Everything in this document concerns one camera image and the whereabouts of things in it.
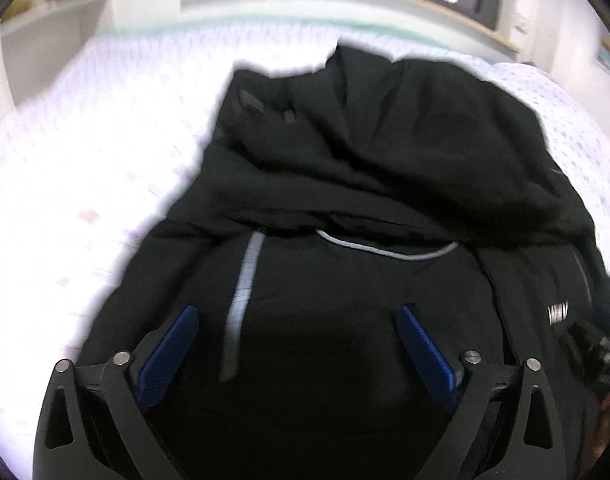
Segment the person's right hand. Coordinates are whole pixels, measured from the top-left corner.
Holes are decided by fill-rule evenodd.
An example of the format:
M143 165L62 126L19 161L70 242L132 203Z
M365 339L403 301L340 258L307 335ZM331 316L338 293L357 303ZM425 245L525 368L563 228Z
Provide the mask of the person's right hand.
M610 443L610 391L598 402L598 419L590 438L589 451L584 459L584 475L596 466Z

